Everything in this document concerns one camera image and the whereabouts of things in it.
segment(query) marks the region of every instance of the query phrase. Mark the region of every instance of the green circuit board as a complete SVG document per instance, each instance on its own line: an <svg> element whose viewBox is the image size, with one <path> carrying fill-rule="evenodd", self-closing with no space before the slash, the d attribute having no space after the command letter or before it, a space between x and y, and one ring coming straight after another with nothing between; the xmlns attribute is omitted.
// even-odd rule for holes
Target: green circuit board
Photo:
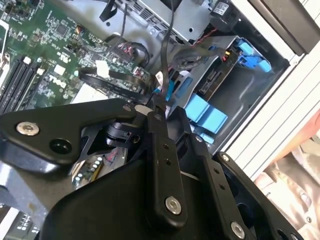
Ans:
<svg viewBox="0 0 320 240"><path fill-rule="evenodd" d="M79 41L76 32L79 25L48 0L0 0L0 16L9 24L4 44L10 62L17 56L28 57L43 72L29 109L71 103L83 85L77 78L77 70L79 67L94 67L96 60L107 61L113 71L134 75L138 70L143 71L143 78L150 77L136 63L123 61L114 52L97 54L88 51ZM99 52L107 49L103 40L88 30L84 31L82 39L88 48ZM112 92L106 94L109 98L117 97Z"/></svg>

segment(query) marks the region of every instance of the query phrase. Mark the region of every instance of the black ram slot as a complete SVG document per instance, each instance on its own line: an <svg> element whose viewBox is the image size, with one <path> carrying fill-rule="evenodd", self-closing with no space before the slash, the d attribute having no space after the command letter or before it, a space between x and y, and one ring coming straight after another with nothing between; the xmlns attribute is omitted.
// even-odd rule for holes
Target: black ram slot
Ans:
<svg viewBox="0 0 320 240"><path fill-rule="evenodd" d="M1 104L0 104L0 114L3 114L5 112L5 109L7 108L10 99L14 94L14 91L17 87L17 85L20 83L20 81L24 78L25 73L27 71L27 69L29 68L29 65L22 62L18 69L15 71L13 78L8 79L8 85L6 86L7 91L6 93L2 96L1 99Z"/></svg>
<svg viewBox="0 0 320 240"><path fill-rule="evenodd" d="M11 84L11 80L14 78L16 75L17 71L20 69L21 65L23 63L23 57L18 56L14 62L13 62L13 67L10 69L9 75L6 77L3 87L1 89L1 95L0 95L0 106L2 106L2 101L4 96L7 94L9 91L9 85Z"/></svg>
<svg viewBox="0 0 320 240"><path fill-rule="evenodd" d="M7 105L6 109L3 111L4 114L13 112L19 102L22 100L23 96L25 95L25 91L28 86L31 84L33 78L37 74L38 65L36 63L31 64L23 77L19 79L19 83L16 86L13 95Z"/></svg>
<svg viewBox="0 0 320 240"><path fill-rule="evenodd" d="M44 79L45 75L46 74L43 74L42 76L38 76L32 81L32 83L29 85L28 89L25 91L25 94L22 98L22 101L16 107L15 111L22 111L22 110L28 109L28 106L31 103L31 100L36 95L37 90L39 88L39 85L40 85L41 81Z"/></svg>

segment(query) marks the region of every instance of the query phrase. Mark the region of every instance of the label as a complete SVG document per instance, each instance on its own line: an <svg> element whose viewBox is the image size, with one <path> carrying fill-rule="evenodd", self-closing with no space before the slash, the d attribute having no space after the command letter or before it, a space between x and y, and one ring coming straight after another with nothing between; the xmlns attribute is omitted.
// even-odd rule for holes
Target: label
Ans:
<svg viewBox="0 0 320 240"><path fill-rule="evenodd" d="M224 2L219 2L218 5L213 10L214 13L223 16L225 12L228 10L229 5Z"/></svg>
<svg viewBox="0 0 320 240"><path fill-rule="evenodd" d="M109 66L107 61L103 61L103 60L96 60L95 61L96 64L96 74L102 78L109 78Z"/></svg>
<svg viewBox="0 0 320 240"><path fill-rule="evenodd" d="M162 71L159 71L156 75L155 75L156 80L158 81L158 83L160 84L160 86L162 87L162 85L164 84L164 74L162 73Z"/></svg>

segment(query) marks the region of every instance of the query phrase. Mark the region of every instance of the bolt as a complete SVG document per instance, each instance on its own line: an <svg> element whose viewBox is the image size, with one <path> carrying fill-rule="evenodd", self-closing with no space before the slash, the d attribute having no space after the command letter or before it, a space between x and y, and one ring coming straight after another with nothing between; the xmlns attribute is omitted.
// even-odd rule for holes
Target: bolt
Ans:
<svg viewBox="0 0 320 240"><path fill-rule="evenodd" d="M154 28L152 28L149 32L151 35L154 35L156 33L156 30Z"/></svg>
<svg viewBox="0 0 320 240"><path fill-rule="evenodd" d="M203 142L203 140L202 140L202 138L200 137L200 136L195 136L195 139L198 141L198 142L200 142L200 143L202 143Z"/></svg>
<svg viewBox="0 0 320 240"><path fill-rule="evenodd" d="M242 229L242 227L235 221L231 223L231 229L233 233L240 239L245 239L245 231Z"/></svg>
<svg viewBox="0 0 320 240"><path fill-rule="evenodd" d="M124 105L123 109L128 111L128 112L131 112L131 107L129 107L128 105Z"/></svg>
<svg viewBox="0 0 320 240"><path fill-rule="evenodd" d="M154 117L155 117L156 119L158 119L159 121L161 121L161 116L160 116L159 114L154 115Z"/></svg>
<svg viewBox="0 0 320 240"><path fill-rule="evenodd" d="M28 121L20 122L16 126L16 130L20 134L26 135L26 136L35 136L40 132L39 127L35 123L28 122Z"/></svg>
<svg viewBox="0 0 320 240"><path fill-rule="evenodd" d="M291 238L292 238L293 240L299 240L299 238L297 238L297 236L294 235L293 233L291 234Z"/></svg>
<svg viewBox="0 0 320 240"><path fill-rule="evenodd" d="M222 155L222 158L223 158L223 160L225 160L226 162L229 162L230 161L230 159L228 158L228 156L227 155Z"/></svg>
<svg viewBox="0 0 320 240"><path fill-rule="evenodd" d="M165 200L165 206L174 215L179 215L181 213L181 204L173 196L170 196Z"/></svg>

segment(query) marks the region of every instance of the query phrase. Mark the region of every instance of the black metal arm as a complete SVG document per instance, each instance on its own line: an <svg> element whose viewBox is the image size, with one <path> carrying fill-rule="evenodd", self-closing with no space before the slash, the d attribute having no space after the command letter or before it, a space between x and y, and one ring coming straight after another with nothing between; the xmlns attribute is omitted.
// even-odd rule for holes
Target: black metal arm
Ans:
<svg viewBox="0 0 320 240"><path fill-rule="evenodd" d="M178 107L111 99L0 116L0 202L41 240L302 240L225 153L211 158ZM73 191L75 163L115 147L124 166Z"/></svg>

